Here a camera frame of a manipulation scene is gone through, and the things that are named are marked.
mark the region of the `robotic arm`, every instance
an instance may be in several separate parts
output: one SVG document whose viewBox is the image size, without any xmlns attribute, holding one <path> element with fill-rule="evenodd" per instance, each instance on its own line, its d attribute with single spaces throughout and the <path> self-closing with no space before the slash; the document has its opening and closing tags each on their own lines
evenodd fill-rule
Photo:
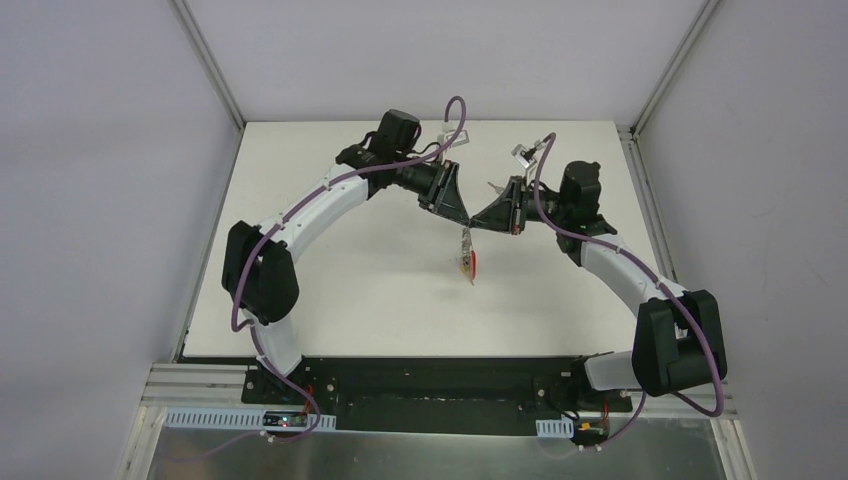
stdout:
<svg viewBox="0 0 848 480">
<path fill-rule="evenodd" d="M 655 274 L 654 280 L 623 254 L 629 252 L 627 247 L 598 213 L 600 165 L 570 163 L 557 192 L 537 185 L 538 175 L 537 180 L 528 181 L 536 166 L 544 162 L 544 155 L 540 162 L 535 154 L 543 147 L 547 149 L 545 142 L 537 142 L 532 148 L 519 145 L 513 155 L 524 166 L 525 175 L 510 177 L 500 196 L 469 218 L 457 189 L 459 164 L 441 155 L 457 138 L 467 139 L 463 123 L 464 115 L 457 129 L 445 127 L 453 135 L 435 155 L 431 154 L 438 160 L 416 161 L 409 155 L 420 123 L 411 115 L 391 110 L 376 132 L 339 154 L 337 165 L 311 194 L 258 225 L 239 222 L 232 227 L 222 283 L 252 321 L 260 356 L 284 375 L 297 366 L 301 353 L 290 316 L 299 294 L 294 264 L 335 220 L 381 189 L 398 185 L 418 194 L 421 208 L 470 228 L 518 235 L 527 221 L 549 220 L 577 234 L 557 234 L 561 251 L 608 285 L 637 320 L 632 352 L 589 357 L 577 363 L 572 377 L 581 385 L 580 394 L 640 389 L 659 396 L 710 383 L 713 376 L 705 349 L 692 335 L 675 302 L 682 303 L 694 317 L 707 339 L 719 376 L 725 376 L 727 365 L 715 298 L 704 290 L 688 292 Z M 534 189 L 539 190 L 538 203 Z M 278 224 L 280 216 L 284 219 L 282 227 Z"/>
</svg>

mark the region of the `white table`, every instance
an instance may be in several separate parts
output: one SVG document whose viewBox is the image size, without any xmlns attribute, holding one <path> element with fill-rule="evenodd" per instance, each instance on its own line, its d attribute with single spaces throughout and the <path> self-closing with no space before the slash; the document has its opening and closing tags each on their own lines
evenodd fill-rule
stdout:
<svg viewBox="0 0 848 480">
<path fill-rule="evenodd" d="M 253 356 L 247 330 L 230 331 L 221 287 L 227 232 L 280 211 L 318 181 L 344 147 L 376 122 L 250 123 L 242 141 L 183 354 Z M 424 122 L 419 147 L 435 139 Z M 550 131 L 557 142 L 543 173 L 559 187 L 573 160 L 601 164 L 601 213 L 629 247 L 656 262 L 612 122 L 467 123 L 471 143 L 449 152 L 461 164 L 470 215 L 520 174 L 510 156 Z M 473 230 L 475 285 L 459 271 L 460 229 L 389 187 L 318 238 L 296 265 L 294 325 L 305 355 L 546 356 L 632 348 L 635 321 L 598 279 L 560 253 L 553 231 L 528 222 L 518 237 Z"/>
</svg>

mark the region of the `metal frame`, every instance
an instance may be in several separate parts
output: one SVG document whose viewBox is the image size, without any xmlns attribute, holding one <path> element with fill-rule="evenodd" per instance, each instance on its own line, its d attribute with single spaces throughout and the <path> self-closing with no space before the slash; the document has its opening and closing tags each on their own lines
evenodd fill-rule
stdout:
<svg viewBox="0 0 848 480">
<path fill-rule="evenodd" d="M 212 55 L 206 40 L 197 25 L 186 0 L 169 0 L 174 14 L 182 26 L 186 38 L 197 55 L 198 60 L 207 74 L 210 84 L 215 89 L 226 108 L 235 127 L 239 130 L 239 147 L 246 125 L 238 104 L 230 91 L 223 74 Z M 639 151 L 639 135 L 658 108 L 666 92 L 673 84 L 677 73 L 684 64 L 693 47 L 700 38 L 704 28 L 714 17 L 722 0 L 705 0 L 693 20 L 686 35 L 677 47 L 672 59 L 663 71 L 650 98 L 643 107 L 632 127 L 619 127 L 619 138 L 628 166 L 636 187 L 651 243 L 657 258 L 660 273 L 676 280 L 676 274 L 665 237 L 662 213 L 653 195 L 651 182 L 644 161 Z M 230 169 L 227 182 L 222 188 L 218 216 L 215 219 L 209 241 L 204 248 L 204 260 L 198 276 L 199 280 L 206 269 L 214 231 L 220 219 L 220 212 L 229 180 L 235 168 L 235 158 Z M 191 315 L 197 301 L 199 289 L 195 289 L 188 312 L 176 335 L 172 361 L 176 361 L 182 351 L 185 334 L 188 330 Z M 117 478 L 146 479 L 153 460 L 159 434 L 170 407 L 211 407 L 211 408 L 257 408 L 256 405 L 241 403 L 242 388 L 245 385 L 245 365 L 205 365 L 205 364 L 155 364 L 142 394 L 133 429 L 125 448 L 121 468 Z M 703 386 L 687 392 L 696 401 L 707 404 L 713 395 L 711 386 Z M 719 456 L 728 480 L 756 479 L 751 456 L 745 443 L 745 438 L 739 424 L 732 397 L 726 395 L 725 414 L 720 419 L 711 421 L 716 438 Z M 274 409 L 288 410 L 300 408 L 299 405 L 269 405 Z M 612 417 L 627 417 L 627 413 L 612 413 Z M 702 418 L 677 398 L 665 396 L 647 400 L 642 413 L 645 418 Z"/>
</svg>

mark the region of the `white wall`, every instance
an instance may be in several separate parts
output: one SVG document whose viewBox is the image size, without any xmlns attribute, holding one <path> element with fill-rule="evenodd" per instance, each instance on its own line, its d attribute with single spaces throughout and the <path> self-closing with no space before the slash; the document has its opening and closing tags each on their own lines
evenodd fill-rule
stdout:
<svg viewBox="0 0 848 480">
<path fill-rule="evenodd" d="M 719 299 L 760 478 L 845 478 L 848 3 L 725 3 L 643 157 L 679 276 Z"/>
<path fill-rule="evenodd" d="M 248 120 L 632 124 L 702 0 L 189 1 Z"/>
<path fill-rule="evenodd" d="M 166 1 L 0 10 L 0 478 L 108 478 L 236 133 Z"/>
</svg>

